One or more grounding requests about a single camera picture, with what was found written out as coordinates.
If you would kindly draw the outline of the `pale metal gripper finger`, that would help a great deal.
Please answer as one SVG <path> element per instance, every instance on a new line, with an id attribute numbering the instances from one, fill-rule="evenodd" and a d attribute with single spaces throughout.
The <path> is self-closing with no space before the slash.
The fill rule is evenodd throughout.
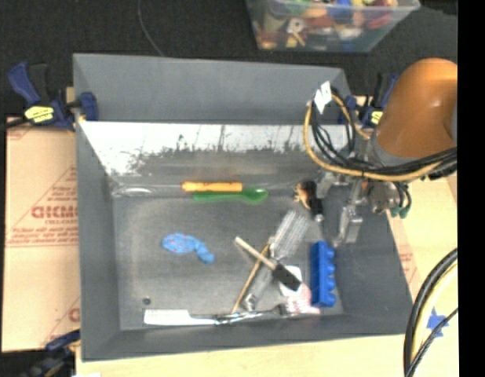
<path id="1" fill-rule="evenodd" d="M 347 229 L 347 243 L 355 243 L 357 241 L 362 224 L 363 217 L 360 215 L 355 214 L 349 218 Z"/>
<path id="2" fill-rule="evenodd" d="M 350 225 L 350 207 L 345 206 L 341 210 L 341 214 L 338 222 L 338 233 L 333 240 L 334 247 L 340 247 L 342 244 L 346 243 L 348 230 Z"/>

